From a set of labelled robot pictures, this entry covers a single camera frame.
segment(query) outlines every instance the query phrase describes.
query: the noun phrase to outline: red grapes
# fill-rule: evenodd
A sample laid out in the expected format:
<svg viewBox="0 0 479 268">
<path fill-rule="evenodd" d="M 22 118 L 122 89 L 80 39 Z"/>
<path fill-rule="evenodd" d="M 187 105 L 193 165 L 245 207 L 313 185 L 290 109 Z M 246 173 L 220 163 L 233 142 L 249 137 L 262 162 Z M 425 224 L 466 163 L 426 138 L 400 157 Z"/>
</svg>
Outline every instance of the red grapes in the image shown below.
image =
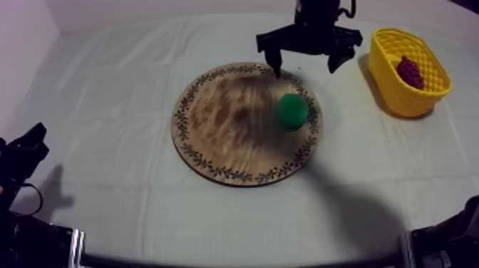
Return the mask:
<svg viewBox="0 0 479 268">
<path fill-rule="evenodd" d="M 408 85 L 417 89 L 424 89 L 423 77 L 421 76 L 421 73 L 419 73 L 418 65 L 414 61 L 403 56 L 396 71 L 398 72 L 399 77 L 401 77 Z"/>
</svg>

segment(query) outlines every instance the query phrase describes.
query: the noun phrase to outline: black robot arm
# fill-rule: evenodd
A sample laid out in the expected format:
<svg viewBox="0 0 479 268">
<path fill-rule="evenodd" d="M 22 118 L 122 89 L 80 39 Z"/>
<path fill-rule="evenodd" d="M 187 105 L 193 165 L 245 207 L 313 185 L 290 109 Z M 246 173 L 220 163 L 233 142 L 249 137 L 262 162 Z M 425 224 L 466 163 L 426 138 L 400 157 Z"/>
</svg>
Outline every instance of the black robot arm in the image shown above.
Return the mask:
<svg viewBox="0 0 479 268">
<path fill-rule="evenodd" d="M 333 73 L 354 57 L 354 46 L 360 46 L 363 41 L 359 30 L 334 25 L 342 13 L 352 18 L 356 13 L 356 0 L 351 0 L 351 12 L 340 9 L 339 0 L 299 0 L 294 24 L 257 35 L 258 52 L 264 51 L 266 62 L 277 77 L 281 74 L 281 50 L 329 55 L 328 69 Z"/>
</svg>

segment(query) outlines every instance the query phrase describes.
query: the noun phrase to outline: round wooden board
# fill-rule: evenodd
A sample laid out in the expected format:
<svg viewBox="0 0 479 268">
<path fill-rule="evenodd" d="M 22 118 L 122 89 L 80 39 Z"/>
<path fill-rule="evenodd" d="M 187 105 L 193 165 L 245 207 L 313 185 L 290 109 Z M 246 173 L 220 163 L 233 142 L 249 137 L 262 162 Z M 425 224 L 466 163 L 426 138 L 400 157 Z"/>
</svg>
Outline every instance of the round wooden board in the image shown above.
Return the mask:
<svg viewBox="0 0 479 268">
<path fill-rule="evenodd" d="M 274 120 L 285 93 L 309 104 L 309 120 L 286 132 Z M 316 150 L 322 114 L 314 94 L 294 75 L 274 77 L 262 63 L 233 63 L 196 78 L 178 99 L 171 135 L 181 158 L 207 179 L 260 186 L 296 172 Z"/>
</svg>

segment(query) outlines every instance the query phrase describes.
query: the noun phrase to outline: white tablecloth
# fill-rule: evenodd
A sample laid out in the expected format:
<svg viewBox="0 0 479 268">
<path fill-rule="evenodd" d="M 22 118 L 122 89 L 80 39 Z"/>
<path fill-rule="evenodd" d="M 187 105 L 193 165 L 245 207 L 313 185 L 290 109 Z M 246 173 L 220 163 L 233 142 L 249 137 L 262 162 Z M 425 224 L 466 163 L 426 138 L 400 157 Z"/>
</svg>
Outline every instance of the white tablecloth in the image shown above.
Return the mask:
<svg viewBox="0 0 479 268">
<path fill-rule="evenodd" d="M 478 194 L 478 45 L 422 36 L 453 80 L 423 120 L 384 113 L 365 62 L 329 74 L 325 56 L 283 53 L 324 113 L 309 168 L 267 187 L 214 184 L 191 171 L 170 137 L 188 83 L 222 64 L 264 62 L 255 35 L 287 15 L 164 19 L 63 36 L 35 78 L 7 139 L 41 121 L 51 152 L 31 178 L 43 220 L 86 231 L 86 250 L 123 259 L 213 266 L 300 265 L 381 255 L 404 230 L 438 223 Z M 36 205 L 22 190 L 16 209 Z"/>
</svg>

